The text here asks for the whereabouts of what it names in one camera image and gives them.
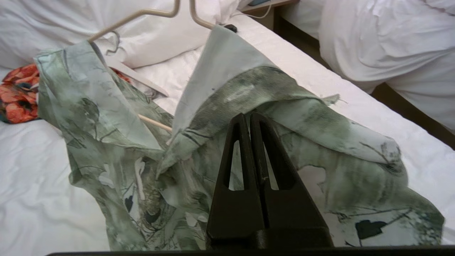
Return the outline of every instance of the orange floral fabric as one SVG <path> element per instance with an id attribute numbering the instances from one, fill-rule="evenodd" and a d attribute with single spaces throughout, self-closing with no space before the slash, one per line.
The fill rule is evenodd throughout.
<path id="1" fill-rule="evenodd" d="M 113 71 L 123 80 L 130 78 L 119 71 Z M 38 118 L 36 95 L 40 73 L 35 64 L 17 68 L 9 72 L 0 86 L 0 121 L 5 123 L 25 123 Z"/>

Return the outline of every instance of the white bedsheet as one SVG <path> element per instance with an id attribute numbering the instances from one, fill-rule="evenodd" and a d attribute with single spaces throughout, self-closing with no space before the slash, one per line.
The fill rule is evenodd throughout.
<path id="1" fill-rule="evenodd" d="M 341 79 L 251 18 L 230 20 L 238 34 L 294 77 L 326 97 L 339 93 L 333 109 L 394 138 L 403 153 L 409 186 L 446 218 L 444 243 L 455 243 L 455 152 L 426 131 Z M 174 113 L 202 49 L 137 69 L 169 98 L 156 102 Z M 45 121 L 0 123 L 0 255 L 43 256 L 56 251 L 109 250 L 104 217 L 95 200 L 69 184 L 63 139 Z"/>
<path id="2" fill-rule="evenodd" d="M 280 15 L 303 32 L 319 39 L 319 24 L 325 1 L 300 0 L 294 5 L 283 6 Z"/>

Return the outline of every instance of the green patterned garment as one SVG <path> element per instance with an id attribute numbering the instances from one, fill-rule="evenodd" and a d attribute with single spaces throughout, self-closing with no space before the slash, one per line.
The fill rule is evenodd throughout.
<path id="1" fill-rule="evenodd" d="M 228 29 L 213 29 L 174 117 L 112 72 L 94 44 L 35 62 L 39 116 L 62 131 L 70 182 L 97 200 L 113 251 L 204 248 L 228 123 L 252 110 L 275 122 L 336 246 L 440 243 L 444 218 L 407 187 L 395 141 L 333 111 Z M 233 190 L 243 182 L 238 155 Z"/>

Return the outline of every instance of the cable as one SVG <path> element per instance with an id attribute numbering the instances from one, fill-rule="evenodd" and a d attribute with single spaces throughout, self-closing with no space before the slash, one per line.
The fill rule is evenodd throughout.
<path id="1" fill-rule="evenodd" d="M 268 13 L 270 12 L 270 10 L 272 9 L 272 4 L 273 4 L 272 1 L 273 1 L 273 0 L 269 0 L 270 4 L 268 5 L 268 9 L 267 9 L 267 11 L 265 12 L 265 14 L 262 15 L 261 17 L 256 17 L 256 16 L 253 16 L 253 15 L 244 14 L 244 13 L 237 13 L 237 14 L 232 15 L 231 18 L 234 17 L 234 16 L 237 16 L 237 15 L 245 15 L 245 16 L 252 17 L 252 18 L 255 18 L 255 19 L 263 19 L 263 18 L 265 18 L 265 17 L 268 15 Z"/>

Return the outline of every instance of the wooden bedside table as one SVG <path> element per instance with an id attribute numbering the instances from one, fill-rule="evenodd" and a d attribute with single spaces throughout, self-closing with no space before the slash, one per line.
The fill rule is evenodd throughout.
<path id="1" fill-rule="evenodd" d="M 249 6 L 247 5 L 245 8 L 241 9 L 240 11 L 244 14 L 248 15 L 253 15 L 256 17 L 261 17 L 263 16 L 271 4 L 272 7 L 270 7 L 270 11 L 262 19 L 256 19 L 253 18 L 255 21 L 261 23 L 264 27 L 270 29 L 271 31 L 274 31 L 277 29 L 277 23 L 278 23 L 278 14 L 275 15 L 275 11 L 278 10 L 277 7 L 283 6 L 283 5 L 291 5 L 297 3 L 299 0 L 270 0 L 265 3 L 256 5 L 256 6 Z"/>

